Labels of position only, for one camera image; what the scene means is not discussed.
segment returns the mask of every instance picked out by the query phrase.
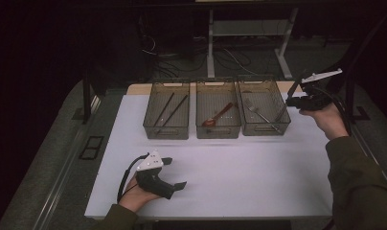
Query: plastic container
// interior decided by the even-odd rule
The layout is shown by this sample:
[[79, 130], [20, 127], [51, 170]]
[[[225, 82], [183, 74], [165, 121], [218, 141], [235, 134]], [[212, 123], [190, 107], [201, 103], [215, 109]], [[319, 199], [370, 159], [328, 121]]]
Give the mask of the plastic container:
[[196, 136], [198, 139], [239, 137], [241, 121], [236, 94], [233, 78], [196, 80]]
[[271, 77], [238, 77], [245, 136], [284, 135], [291, 123], [277, 83]]
[[148, 139], [186, 140], [190, 80], [156, 80], [151, 87], [143, 127]]

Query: sleeve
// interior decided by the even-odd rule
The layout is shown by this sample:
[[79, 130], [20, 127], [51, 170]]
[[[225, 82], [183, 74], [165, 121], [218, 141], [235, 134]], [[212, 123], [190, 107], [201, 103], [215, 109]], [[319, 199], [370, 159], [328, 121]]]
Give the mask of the sleeve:
[[326, 145], [333, 219], [339, 230], [387, 229], [387, 180], [352, 137]]
[[118, 204], [110, 207], [104, 220], [92, 227], [91, 230], [132, 230], [137, 215]]

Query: hand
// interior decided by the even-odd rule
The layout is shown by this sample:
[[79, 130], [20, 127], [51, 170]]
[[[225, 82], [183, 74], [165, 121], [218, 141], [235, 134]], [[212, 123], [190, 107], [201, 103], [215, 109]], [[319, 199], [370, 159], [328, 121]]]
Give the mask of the hand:
[[137, 211], [139, 211], [140, 208], [142, 208], [149, 201], [161, 197], [159, 195], [146, 192], [140, 188], [140, 186], [137, 184], [136, 174], [134, 174], [130, 179], [127, 186], [125, 187], [125, 190], [127, 192], [120, 199], [119, 205], [122, 205], [134, 213], [137, 213]]
[[331, 103], [321, 110], [299, 110], [302, 115], [311, 116], [316, 125], [325, 132], [326, 137], [332, 140], [337, 137], [349, 136], [337, 107]]

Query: utensil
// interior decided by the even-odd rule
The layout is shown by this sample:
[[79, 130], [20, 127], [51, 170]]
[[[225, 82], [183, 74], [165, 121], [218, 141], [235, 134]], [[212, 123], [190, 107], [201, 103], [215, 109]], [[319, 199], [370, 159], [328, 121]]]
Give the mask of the utensil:
[[263, 118], [267, 123], [269, 123], [277, 132], [281, 133], [281, 131], [274, 125], [271, 124], [271, 122], [266, 118], [264, 117], [264, 115], [262, 115], [260, 113], [260, 109], [258, 107], [255, 107], [253, 106], [253, 104], [250, 102], [249, 99], [245, 99], [244, 100], [244, 105], [248, 108], [248, 110], [250, 110], [251, 112], [254, 112], [256, 113], [257, 115], [259, 115], [261, 118]]
[[277, 117], [275, 118], [274, 122], [281, 121], [281, 118], [283, 117], [284, 113], [286, 111], [286, 104], [281, 108], [280, 112], [278, 113]]
[[166, 102], [166, 105], [164, 105], [163, 110], [161, 110], [160, 115], [158, 116], [157, 120], [155, 121], [154, 127], [157, 126], [157, 123], [160, 121], [161, 117], [163, 116], [163, 113], [166, 111], [166, 108], [167, 108], [168, 105], [170, 104], [170, 101], [172, 100], [173, 95], [175, 95], [175, 93], [172, 93], [172, 94], [170, 95], [169, 99], [168, 99], [167, 102]]
[[163, 124], [163, 127], [167, 124], [167, 122], [170, 120], [170, 118], [173, 116], [173, 114], [178, 110], [178, 108], [181, 106], [183, 102], [188, 98], [188, 95], [185, 95], [185, 97], [179, 102], [179, 104], [176, 106], [176, 108], [173, 110], [173, 112], [170, 114], [170, 117], [167, 119], [167, 121]]
[[206, 121], [204, 121], [202, 123], [202, 126], [203, 127], [214, 127], [216, 125], [217, 119], [219, 119], [221, 117], [221, 115], [223, 115], [225, 112], [227, 112], [232, 106], [233, 106], [233, 103], [226, 104], [226, 106], [224, 106], [224, 108], [219, 113], [217, 113], [217, 115], [215, 117], [209, 118]]

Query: table surface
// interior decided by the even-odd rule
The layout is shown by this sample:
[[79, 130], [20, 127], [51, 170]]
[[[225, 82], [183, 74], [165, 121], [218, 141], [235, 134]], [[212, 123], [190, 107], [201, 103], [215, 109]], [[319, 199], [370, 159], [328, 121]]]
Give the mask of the table surface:
[[[281, 92], [291, 84], [278, 82]], [[101, 219], [107, 214], [116, 203], [130, 163], [153, 150], [173, 158], [172, 164], [160, 172], [162, 180], [188, 184], [171, 200], [162, 198], [146, 205], [138, 213], [140, 219], [331, 216], [330, 162], [325, 151], [328, 140], [312, 118], [290, 107], [291, 124], [284, 136], [240, 134], [238, 139], [199, 140], [191, 90], [189, 139], [149, 140], [143, 128], [149, 90], [150, 84], [135, 84], [124, 95], [85, 211], [87, 217]]]

